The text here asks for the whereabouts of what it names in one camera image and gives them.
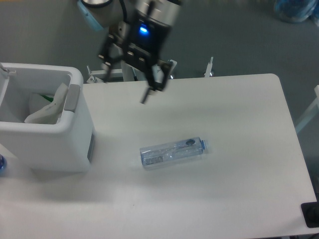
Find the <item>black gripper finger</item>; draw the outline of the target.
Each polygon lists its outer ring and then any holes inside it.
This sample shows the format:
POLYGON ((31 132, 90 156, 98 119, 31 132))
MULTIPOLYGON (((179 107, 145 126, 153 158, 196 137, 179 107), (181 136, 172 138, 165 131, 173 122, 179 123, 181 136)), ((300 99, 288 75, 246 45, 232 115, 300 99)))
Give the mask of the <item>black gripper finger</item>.
POLYGON ((107 67, 105 76, 102 78, 104 83, 110 82, 111 73, 114 70, 115 64, 123 58, 122 46, 123 39, 117 33, 109 33, 102 44, 98 58, 101 59, 102 63, 107 67))
POLYGON ((142 104, 145 104, 148 96, 152 95, 156 91, 164 91, 168 80, 171 79, 171 73, 172 60, 159 60, 154 66, 145 71, 144 75, 147 80, 148 87, 146 88, 146 91, 141 99, 142 104))

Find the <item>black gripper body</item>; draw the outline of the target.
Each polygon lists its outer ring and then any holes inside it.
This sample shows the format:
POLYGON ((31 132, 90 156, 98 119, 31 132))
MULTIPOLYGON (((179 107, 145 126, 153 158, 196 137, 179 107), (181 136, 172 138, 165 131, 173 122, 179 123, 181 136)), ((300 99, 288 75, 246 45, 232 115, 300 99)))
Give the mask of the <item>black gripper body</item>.
POLYGON ((157 64, 169 72, 172 63, 160 59, 160 51, 171 31, 171 26, 145 14, 134 14, 129 31, 117 46, 121 49, 119 59, 142 72, 148 72, 157 64))

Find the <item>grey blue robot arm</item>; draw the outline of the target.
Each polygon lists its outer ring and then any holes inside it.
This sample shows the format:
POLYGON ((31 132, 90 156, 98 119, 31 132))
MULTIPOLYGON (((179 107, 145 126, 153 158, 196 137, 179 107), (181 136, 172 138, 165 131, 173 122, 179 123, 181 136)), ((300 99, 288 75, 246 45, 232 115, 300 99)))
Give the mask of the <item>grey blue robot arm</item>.
POLYGON ((181 0, 79 0, 77 5, 94 30, 108 29, 98 58, 109 82, 115 64, 124 62, 142 72, 148 87, 141 102, 162 92, 174 68, 160 59, 183 2, 181 0))

